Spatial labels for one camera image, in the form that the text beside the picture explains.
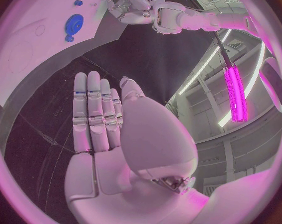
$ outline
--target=pink light tube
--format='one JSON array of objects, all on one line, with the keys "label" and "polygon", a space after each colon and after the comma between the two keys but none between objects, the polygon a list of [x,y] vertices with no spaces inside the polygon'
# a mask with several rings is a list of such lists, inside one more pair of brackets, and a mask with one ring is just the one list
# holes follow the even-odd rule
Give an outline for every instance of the pink light tube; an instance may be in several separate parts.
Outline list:
[{"label": "pink light tube", "polygon": [[229,67],[224,75],[229,93],[232,121],[247,121],[248,115],[244,89],[237,67]]}]

